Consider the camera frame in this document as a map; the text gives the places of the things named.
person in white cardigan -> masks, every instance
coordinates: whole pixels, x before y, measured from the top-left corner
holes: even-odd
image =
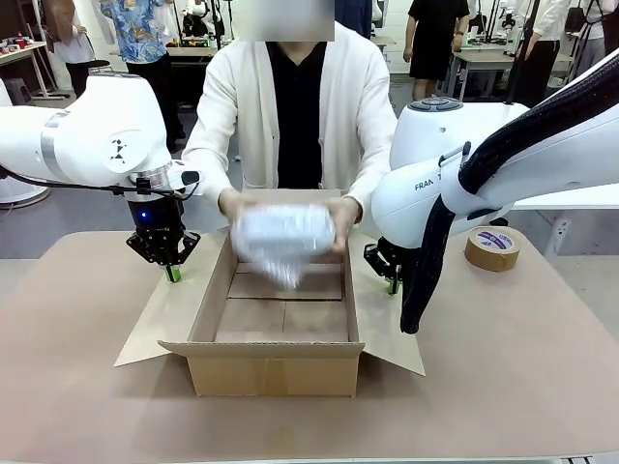
[[[287,19],[289,27],[273,39],[319,29],[307,12],[297,22]],[[218,52],[183,158],[206,176],[197,193],[231,222],[252,202],[248,189],[341,189],[344,196],[328,206],[337,228],[334,250],[343,251],[350,228],[368,212],[372,192],[390,170],[397,118],[378,47],[331,24],[330,42],[237,40]],[[235,129],[243,193],[226,175]]]

gray pants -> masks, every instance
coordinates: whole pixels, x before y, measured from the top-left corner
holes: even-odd
[[[605,56],[604,38],[582,41],[578,46],[578,53],[576,54],[577,68],[575,77],[580,76],[598,64]]]

bare leg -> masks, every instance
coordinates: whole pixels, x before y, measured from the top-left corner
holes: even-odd
[[[418,102],[426,97],[427,79],[415,79],[413,86],[413,101]]]
[[[436,81],[429,80],[426,86],[426,97],[431,97],[434,93],[434,90],[436,90]]]

tape label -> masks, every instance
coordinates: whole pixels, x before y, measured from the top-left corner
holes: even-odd
[[[483,231],[477,234],[477,243],[491,249],[510,249],[514,247],[514,240],[505,234]]]

person in blue floral shirt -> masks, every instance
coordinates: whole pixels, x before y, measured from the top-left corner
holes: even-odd
[[[172,65],[155,22],[153,9],[172,0],[100,0],[102,13],[114,21],[123,61],[131,74],[148,80],[162,110],[167,148],[185,138],[172,92]]]

